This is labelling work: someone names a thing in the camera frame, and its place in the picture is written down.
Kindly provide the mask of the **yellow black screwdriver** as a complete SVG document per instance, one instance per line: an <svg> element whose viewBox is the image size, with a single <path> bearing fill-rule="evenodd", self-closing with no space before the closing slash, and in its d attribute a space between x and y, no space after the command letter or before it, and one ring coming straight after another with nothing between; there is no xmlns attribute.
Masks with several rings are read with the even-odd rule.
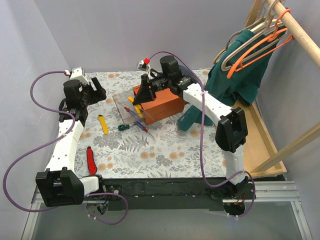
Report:
<svg viewBox="0 0 320 240"><path fill-rule="evenodd" d="M144 116L142 114L142 106L140 104L134 105L135 111L140 119L142 119Z"/></svg>

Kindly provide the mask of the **orange handle screwdriver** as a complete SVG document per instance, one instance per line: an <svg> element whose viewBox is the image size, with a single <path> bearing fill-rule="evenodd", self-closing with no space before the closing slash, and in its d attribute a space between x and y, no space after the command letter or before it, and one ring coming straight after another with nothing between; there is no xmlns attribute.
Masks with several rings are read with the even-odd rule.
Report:
<svg viewBox="0 0 320 240"><path fill-rule="evenodd" d="M131 96L129 96L129 97L128 97L128 100L129 100L131 103L133 103L133 102L134 102L134 98L133 98L133 97L131 97Z"/></svg>

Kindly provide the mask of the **orange wooden drawer box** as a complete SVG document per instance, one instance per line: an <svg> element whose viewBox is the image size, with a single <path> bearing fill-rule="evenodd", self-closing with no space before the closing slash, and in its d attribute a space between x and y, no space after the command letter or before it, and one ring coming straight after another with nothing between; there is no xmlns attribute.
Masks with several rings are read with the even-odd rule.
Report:
<svg viewBox="0 0 320 240"><path fill-rule="evenodd" d="M147 112L145 115L146 125L181 113L184 110L185 101L173 94L168 88L156 93L154 101L140 104L142 109Z"/></svg>

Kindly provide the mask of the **clear acrylic drawer tray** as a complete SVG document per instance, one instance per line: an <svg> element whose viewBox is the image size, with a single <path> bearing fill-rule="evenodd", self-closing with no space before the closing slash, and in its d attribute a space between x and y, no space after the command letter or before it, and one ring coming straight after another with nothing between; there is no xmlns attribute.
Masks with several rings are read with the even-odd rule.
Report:
<svg viewBox="0 0 320 240"><path fill-rule="evenodd" d="M142 124L145 124L147 114L145 114L143 110L140 110L140 113L138 113L132 102L129 100L129 97L134 97L133 90L123 91L112 97L123 123L134 124L138 121Z"/></svg>

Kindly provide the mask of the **green stubby screwdriver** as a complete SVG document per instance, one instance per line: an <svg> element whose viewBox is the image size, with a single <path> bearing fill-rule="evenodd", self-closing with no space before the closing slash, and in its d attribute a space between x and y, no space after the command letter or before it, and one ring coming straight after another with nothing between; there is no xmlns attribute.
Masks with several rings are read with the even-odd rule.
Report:
<svg viewBox="0 0 320 240"><path fill-rule="evenodd" d="M120 124L117 128L120 132L129 130L130 128L134 127L134 124Z"/></svg>

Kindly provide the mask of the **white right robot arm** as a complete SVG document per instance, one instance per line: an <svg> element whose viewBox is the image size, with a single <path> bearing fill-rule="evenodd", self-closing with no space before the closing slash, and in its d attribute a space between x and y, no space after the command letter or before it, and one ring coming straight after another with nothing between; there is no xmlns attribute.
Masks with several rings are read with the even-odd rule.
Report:
<svg viewBox="0 0 320 240"><path fill-rule="evenodd" d="M239 198L248 184L244 167L244 146L248 135L244 110L225 105L210 95L197 76L182 72L174 56L162 57L160 65L162 71L157 72L151 68L148 58L137 64L137 68L144 73L133 104L154 101L157 92L169 89L201 110L202 116L208 117L216 127L215 142L222 149L226 163L226 179L217 185L209 183L208 186L219 197Z"/></svg>

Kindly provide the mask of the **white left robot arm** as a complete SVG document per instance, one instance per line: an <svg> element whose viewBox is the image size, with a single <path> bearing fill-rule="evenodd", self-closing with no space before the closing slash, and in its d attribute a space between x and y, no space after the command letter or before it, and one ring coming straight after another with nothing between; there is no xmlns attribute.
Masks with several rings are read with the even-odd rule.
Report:
<svg viewBox="0 0 320 240"><path fill-rule="evenodd" d="M101 176L77 177L75 174L75 158L88 117L87 107L105 100L106 90L96 77L89 84L71 78L63 83L63 92L65 98L58 107L59 140L45 170L35 177L47 207L80 205L89 194L101 200L107 193Z"/></svg>

